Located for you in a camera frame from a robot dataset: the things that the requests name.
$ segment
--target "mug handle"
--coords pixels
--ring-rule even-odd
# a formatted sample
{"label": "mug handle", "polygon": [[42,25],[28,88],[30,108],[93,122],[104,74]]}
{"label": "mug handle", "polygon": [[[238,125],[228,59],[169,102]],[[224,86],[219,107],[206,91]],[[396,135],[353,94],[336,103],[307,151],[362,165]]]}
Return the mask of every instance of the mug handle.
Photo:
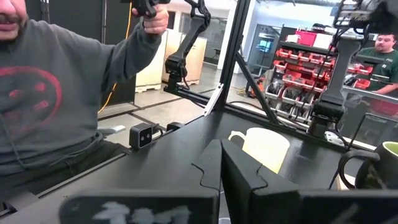
{"label": "mug handle", "polygon": [[246,136],[242,132],[239,132],[239,131],[231,131],[231,135],[228,137],[228,140],[231,140],[232,137],[234,137],[234,136],[241,137],[243,139],[243,141],[246,140]]}
{"label": "mug handle", "polygon": [[347,188],[349,188],[349,189],[355,189],[355,186],[350,184],[348,182],[348,180],[346,179],[344,168],[345,168],[345,165],[347,164],[347,162],[350,159],[354,159],[354,158],[370,159],[374,162],[377,162],[380,160],[380,155],[375,152],[368,152],[368,151],[364,151],[364,150],[355,150],[355,151],[347,152],[340,158],[340,160],[338,161],[338,175],[340,176],[341,181],[343,181],[345,186],[347,186]]}

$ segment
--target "concrete floor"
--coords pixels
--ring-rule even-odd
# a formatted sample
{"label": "concrete floor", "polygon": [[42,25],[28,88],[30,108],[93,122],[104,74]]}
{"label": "concrete floor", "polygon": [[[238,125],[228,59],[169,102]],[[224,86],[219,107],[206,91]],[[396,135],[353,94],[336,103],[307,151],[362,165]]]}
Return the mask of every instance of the concrete floor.
{"label": "concrete floor", "polygon": [[[204,64],[199,85],[192,85],[190,88],[194,92],[211,96],[213,90],[218,85],[220,76],[221,70]],[[238,95],[238,91],[242,88],[244,89],[245,86],[246,79],[243,74],[234,74],[231,88],[229,89],[228,102],[247,101],[248,103],[260,106],[257,100]],[[99,116],[103,117],[131,110],[135,111],[131,114],[124,114],[99,122],[99,126],[101,127],[117,125],[126,127],[125,131],[109,136],[107,140],[129,147],[128,130],[132,126],[139,123],[159,123],[162,127],[166,127],[171,122],[187,123],[203,114],[203,109],[193,104],[190,100],[179,98],[163,90],[149,90],[143,93],[136,93],[136,101],[134,103],[109,106]],[[219,223],[230,223],[228,217],[226,200],[224,194],[222,194]]]}

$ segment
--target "black table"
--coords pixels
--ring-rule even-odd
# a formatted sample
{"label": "black table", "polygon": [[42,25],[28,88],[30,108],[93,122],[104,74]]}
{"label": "black table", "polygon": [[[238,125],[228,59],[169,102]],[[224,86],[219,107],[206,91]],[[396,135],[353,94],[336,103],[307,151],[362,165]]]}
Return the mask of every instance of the black table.
{"label": "black table", "polygon": [[[151,147],[124,156],[60,187],[39,202],[0,220],[0,223],[56,224],[57,211],[63,200],[83,189],[157,189],[171,186],[212,139],[226,139],[231,131],[245,133],[252,127],[260,126],[223,112],[198,118],[160,138]],[[326,189],[341,153],[283,135],[290,141],[290,148],[279,174],[306,189]],[[234,142],[243,144],[238,139]],[[360,165],[359,160],[350,161],[346,166],[347,174],[355,175]]]}

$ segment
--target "red graphic on sweatshirt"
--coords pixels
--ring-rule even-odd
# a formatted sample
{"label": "red graphic on sweatshirt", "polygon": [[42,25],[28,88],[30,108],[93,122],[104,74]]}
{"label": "red graphic on sweatshirt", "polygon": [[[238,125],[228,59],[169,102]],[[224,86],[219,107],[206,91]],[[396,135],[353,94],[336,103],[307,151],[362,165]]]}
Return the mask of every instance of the red graphic on sweatshirt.
{"label": "red graphic on sweatshirt", "polygon": [[12,134],[50,121],[62,100],[58,79],[35,67],[0,68],[0,112]]}

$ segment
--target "man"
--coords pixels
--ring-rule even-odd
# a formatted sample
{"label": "man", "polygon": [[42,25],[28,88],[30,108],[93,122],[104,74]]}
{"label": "man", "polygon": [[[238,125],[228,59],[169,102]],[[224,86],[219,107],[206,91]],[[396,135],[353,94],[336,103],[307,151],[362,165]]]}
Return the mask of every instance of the man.
{"label": "man", "polygon": [[0,201],[38,194],[126,149],[96,132],[100,94],[154,58],[169,18],[165,5],[155,9],[128,40],[104,45],[28,20],[25,0],[0,0]]}
{"label": "man", "polygon": [[373,74],[388,77],[389,80],[380,79],[380,81],[391,83],[388,85],[387,83],[372,81],[368,88],[369,91],[374,91],[381,95],[393,95],[398,88],[398,51],[394,50],[397,38],[398,35],[380,34],[374,47],[362,49],[358,53],[360,55],[383,58],[384,63],[377,65],[373,70]]}

